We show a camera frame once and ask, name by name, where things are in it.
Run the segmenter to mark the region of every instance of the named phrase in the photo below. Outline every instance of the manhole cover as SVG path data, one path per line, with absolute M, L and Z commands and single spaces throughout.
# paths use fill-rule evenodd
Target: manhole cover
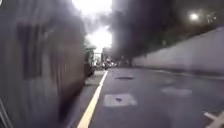
M 118 79 L 118 80 L 133 80 L 134 77 L 124 76 L 124 77 L 116 77 L 115 79 Z

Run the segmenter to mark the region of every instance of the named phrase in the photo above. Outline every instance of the wall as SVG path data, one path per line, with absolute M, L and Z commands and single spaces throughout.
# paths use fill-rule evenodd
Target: wall
M 224 27 L 133 59 L 133 65 L 224 73 Z

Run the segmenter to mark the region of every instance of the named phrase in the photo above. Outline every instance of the road marking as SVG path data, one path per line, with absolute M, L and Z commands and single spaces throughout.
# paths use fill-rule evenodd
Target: road marking
M 108 94 L 104 96 L 103 105 L 106 107 L 126 107 L 126 106 L 136 106 L 137 101 L 135 98 L 129 94 Z
M 205 112 L 204 115 L 213 120 L 213 122 L 206 126 L 206 128 L 222 128 L 224 125 L 224 111 L 218 117 L 208 112 Z
M 187 97 L 192 94 L 192 90 L 189 89 L 181 89 L 181 88 L 175 88 L 175 87 L 165 87 L 162 88 L 161 91 L 167 95 L 175 95 L 179 97 Z
M 99 100 L 99 96 L 100 96 L 100 92 L 101 92 L 101 89 L 103 87 L 103 83 L 105 81 L 105 78 L 107 76 L 107 73 L 108 71 L 105 72 L 103 78 L 101 79 L 100 83 L 99 83 L 99 86 L 97 87 L 94 95 L 93 95 L 93 98 L 92 100 L 90 101 L 85 113 L 83 114 L 77 128 L 88 128 L 89 127 L 89 123 L 92 119 L 92 116 L 93 116 L 93 113 L 94 113 L 94 110 L 95 110 L 95 107 L 96 107 L 96 104 Z

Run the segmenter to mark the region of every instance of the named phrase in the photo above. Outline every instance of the lane marking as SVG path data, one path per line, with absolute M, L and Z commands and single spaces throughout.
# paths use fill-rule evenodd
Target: lane marking
M 204 115 L 213 120 L 213 122 L 206 126 L 206 128 L 222 128 L 224 125 L 224 111 L 218 117 L 208 112 L 205 112 Z
M 101 89 L 103 87 L 103 83 L 106 79 L 107 73 L 108 73 L 108 71 L 105 72 L 103 78 L 101 79 L 99 86 L 97 87 L 92 100 L 90 101 L 85 113 L 83 114 L 81 120 L 79 121 L 77 128 L 88 128 L 89 127 L 94 110 L 96 108 L 96 104 L 99 100 L 99 96 L 100 96 Z

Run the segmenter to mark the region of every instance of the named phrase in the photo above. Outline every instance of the asphalt road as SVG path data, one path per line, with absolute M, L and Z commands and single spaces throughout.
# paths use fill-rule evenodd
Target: asphalt road
M 86 94 L 88 102 L 93 93 Z M 110 69 L 89 128 L 223 128 L 224 116 L 219 116 L 223 110 L 223 80 Z

